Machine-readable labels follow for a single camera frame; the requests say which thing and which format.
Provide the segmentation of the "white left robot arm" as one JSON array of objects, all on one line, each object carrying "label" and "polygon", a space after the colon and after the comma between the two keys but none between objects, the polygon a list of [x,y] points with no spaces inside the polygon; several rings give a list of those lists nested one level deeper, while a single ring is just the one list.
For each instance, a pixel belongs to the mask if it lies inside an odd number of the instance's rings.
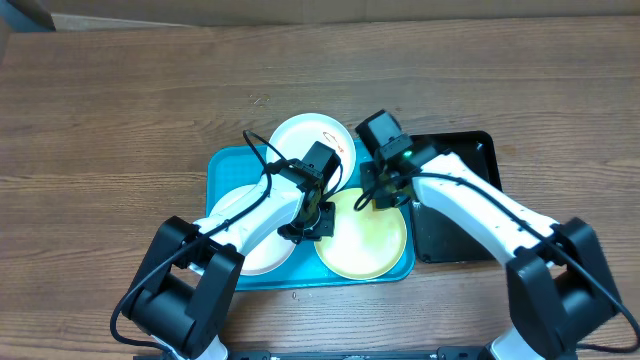
[{"label": "white left robot arm", "polygon": [[226,351],[217,337],[245,257],[268,235],[291,228],[306,238],[323,210],[323,192],[340,160],[280,159],[236,202],[189,223],[177,216],[157,230],[113,314],[150,335],[146,346],[167,356],[197,359]]}]

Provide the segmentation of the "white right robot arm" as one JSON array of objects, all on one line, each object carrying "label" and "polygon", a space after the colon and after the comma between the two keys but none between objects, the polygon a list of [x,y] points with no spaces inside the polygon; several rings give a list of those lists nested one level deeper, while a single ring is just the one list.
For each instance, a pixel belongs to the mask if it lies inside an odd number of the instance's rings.
[{"label": "white right robot arm", "polygon": [[370,145],[375,172],[357,200],[405,195],[452,220],[504,268],[512,326],[486,349],[490,359],[574,359],[584,338],[627,315],[591,226],[560,224],[526,208],[433,145]]}]

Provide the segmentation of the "white plate with sauce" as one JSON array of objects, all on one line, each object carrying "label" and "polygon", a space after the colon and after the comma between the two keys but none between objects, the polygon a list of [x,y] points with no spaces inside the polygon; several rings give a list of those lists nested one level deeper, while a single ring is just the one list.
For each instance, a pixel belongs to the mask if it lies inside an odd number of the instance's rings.
[{"label": "white plate with sauce", "polygon": [[304,113],[283,122],[272,134],[269,143],[277,150],[269,148],[266,162],[275,163],[281,156],[298,159],[304,155],[314,142],[319,141],[333,148],[341,159],[340,173],[335,173],[331,184],[335,185],[329,194],[343,188],[355,169],[356,148],[348,130],[337,120],[324,114]]}]

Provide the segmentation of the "blue plastic tray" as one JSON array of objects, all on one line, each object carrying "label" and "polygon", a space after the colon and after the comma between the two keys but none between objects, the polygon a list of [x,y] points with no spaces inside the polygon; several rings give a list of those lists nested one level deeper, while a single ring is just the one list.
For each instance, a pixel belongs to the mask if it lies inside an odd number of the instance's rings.
[{"label": "blue plastic tray", "polygon": [[[259,160],[247,146],[227,147],[216,152],[207,168],[205,212],[209,214],[218,201],[235,188],[258,182],[261,171]],[[411,273],[416,263],[413,234],[410,230],[410,207],[405,205],[400,211],[408,228],[405,250],[396,265],[387,273],[374,278],[374,283],[400,281]],[[357,283],[356,280],[332,272],[318,257],[314,245],[304,242],[296,246],[292,255],[275,270],[262,275],[240,277],[236,290],[268,291]]]}]

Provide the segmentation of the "pink rimmed white plate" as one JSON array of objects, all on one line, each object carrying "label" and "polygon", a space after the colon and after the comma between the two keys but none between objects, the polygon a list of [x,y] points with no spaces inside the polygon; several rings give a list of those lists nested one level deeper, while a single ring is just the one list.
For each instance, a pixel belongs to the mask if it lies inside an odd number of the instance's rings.
[{"label": "pink rimmed white plate", "polygon": [[[252,188],[253,185],[244,185],[229,191],[215,203],[209,214],[225,209]],[[245,257],[241,274],[257,276],[273,271],[291,256],[294,248],[295,245],[291,241],[273,231]]]}]

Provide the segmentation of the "black water tray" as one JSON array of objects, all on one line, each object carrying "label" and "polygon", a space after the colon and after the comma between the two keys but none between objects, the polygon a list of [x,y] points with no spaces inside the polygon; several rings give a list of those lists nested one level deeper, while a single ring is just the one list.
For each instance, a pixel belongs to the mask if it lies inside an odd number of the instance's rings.
[{"label": "black water tray", "polygon": [[[476,175],[501,190],[494,143],[484,131],[411,135],[415,143],[431,140],[455,152]],[[410,208],[416,258],[423,263],[493,261],[494,257],[455,222],[413,202]]]}]

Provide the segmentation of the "yellow-green rimmed plate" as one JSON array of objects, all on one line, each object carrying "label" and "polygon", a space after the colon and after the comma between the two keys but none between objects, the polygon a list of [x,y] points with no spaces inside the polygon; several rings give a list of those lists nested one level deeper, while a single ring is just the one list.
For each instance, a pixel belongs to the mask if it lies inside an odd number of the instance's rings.
[{"label": "yellow-green rimmed plate", "polygon": [[322,263],[350,280],[370,280],[389,272],[404,253],[408,234],[397,208],[377,210],[368,204],[356,211],[360,188],[342,190],[329,198],[335,205],[334,233],[315,243]]}]

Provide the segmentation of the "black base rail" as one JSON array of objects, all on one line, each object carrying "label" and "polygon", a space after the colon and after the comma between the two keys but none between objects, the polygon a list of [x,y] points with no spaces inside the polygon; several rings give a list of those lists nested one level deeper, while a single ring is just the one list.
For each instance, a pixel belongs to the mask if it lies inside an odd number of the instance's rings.
[{"label": "black base rail", "polygon": [[493,360],[484,346],[443,346],[417,351],[291,352],[236,351],[230,360]]}]

